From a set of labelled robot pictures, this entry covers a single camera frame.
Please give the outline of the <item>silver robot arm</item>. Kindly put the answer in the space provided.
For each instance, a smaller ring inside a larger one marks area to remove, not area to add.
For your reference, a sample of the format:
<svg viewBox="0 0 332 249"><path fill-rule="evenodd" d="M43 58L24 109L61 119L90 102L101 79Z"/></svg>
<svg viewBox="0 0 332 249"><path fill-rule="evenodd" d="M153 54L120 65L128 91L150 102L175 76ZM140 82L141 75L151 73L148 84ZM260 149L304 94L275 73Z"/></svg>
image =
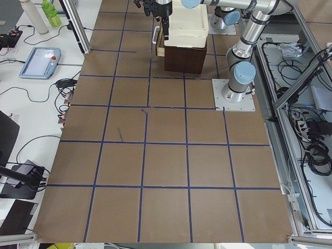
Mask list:
<svg viewBox="0 0 332 249"><path fill-rule="evenodd" d="M161 23L164 38L164 69L171 72L201 74L208 35L207 6L213 6L215 27L232 26L241 19L241 11L250 17L239 41L230 47L226 60L230 79L221 90L229 103L241 102L256 69L251 64L253 49L272 16L294 9L297 1L144 1L144 13Z"/></svg>
<svg viewBox="0 0 332 249"><path fill-rule="evenodd" d="M213 24L217 29L223 30L227 26L234 25L240 20L240 12L232 7L217 6L214 12Z"/></svg>

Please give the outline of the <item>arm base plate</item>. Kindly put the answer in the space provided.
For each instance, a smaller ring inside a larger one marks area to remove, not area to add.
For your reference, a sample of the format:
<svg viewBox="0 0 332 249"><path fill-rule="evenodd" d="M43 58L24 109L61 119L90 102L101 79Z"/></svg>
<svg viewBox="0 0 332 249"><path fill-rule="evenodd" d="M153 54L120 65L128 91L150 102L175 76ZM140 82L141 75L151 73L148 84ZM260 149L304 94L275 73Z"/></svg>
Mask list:
<svg viewBox="0 0 332 249"><path fill-rule="evenodd" d="M231 35L235 36L236 27L235 25L226 25L222 18L215 16L214 14L208 14L209 31L208 34L217 35Z"/></svg>
<svg viewBox="0 0 332 249"><path fill-rule="evenodd" d="M226 112L254 112L256 110L250 86L235 93L228 87L228 79L212 79L215 109Z"/></svg>

